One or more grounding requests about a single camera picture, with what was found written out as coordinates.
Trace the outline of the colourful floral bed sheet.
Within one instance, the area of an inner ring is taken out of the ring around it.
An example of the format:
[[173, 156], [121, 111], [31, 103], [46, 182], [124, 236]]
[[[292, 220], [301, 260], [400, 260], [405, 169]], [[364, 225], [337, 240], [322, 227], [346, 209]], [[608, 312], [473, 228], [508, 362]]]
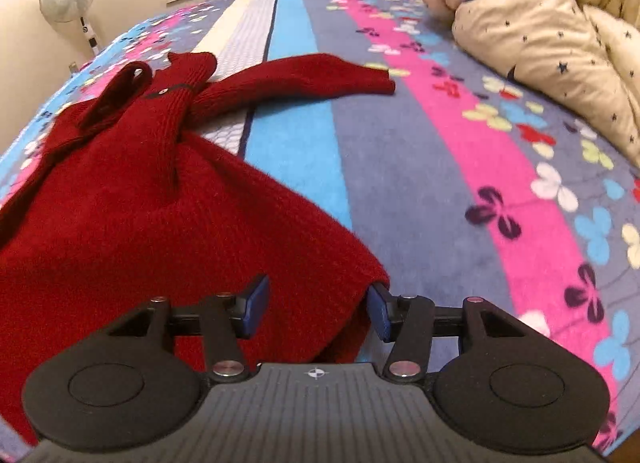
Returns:
[[359, 235], [395, 290], [478, 294], [591, 362], [612, 401], [596, 445], [639, 426], [639, 174], [554, 102], [457, 49], [420, 0], [219, 0], [139, 23], [51, 97], [1, 158], [11, 197], [55, 116], [127, 62], [208, 50], [218, 76], [330, 53], [387, 69], [392, 97], [275, 106], [203, 135]]

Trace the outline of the red knitted sweater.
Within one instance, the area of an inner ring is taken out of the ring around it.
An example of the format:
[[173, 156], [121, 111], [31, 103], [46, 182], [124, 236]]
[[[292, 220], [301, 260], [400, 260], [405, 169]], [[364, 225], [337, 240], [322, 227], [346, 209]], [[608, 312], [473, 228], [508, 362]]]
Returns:
[[40, 363], [154, 296], [188, 305], [269, 279], [249, 363], [354, 361], [363, 298], [388, 277], [319, 206], [198, 134], [263, 102], [390, 95], [383, 70], [328, 54], [215, 80], [210, 53], [131, 62], [55, 120], [35, 171], [1, 208], [1, 415]]

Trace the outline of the cream star pattern duvet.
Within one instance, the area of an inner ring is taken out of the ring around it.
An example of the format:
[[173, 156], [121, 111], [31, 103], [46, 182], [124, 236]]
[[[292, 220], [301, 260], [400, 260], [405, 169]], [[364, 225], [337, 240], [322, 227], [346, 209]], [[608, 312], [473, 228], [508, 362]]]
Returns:
[[457, 46], [639, 162], [639, 0], [422, 0]]

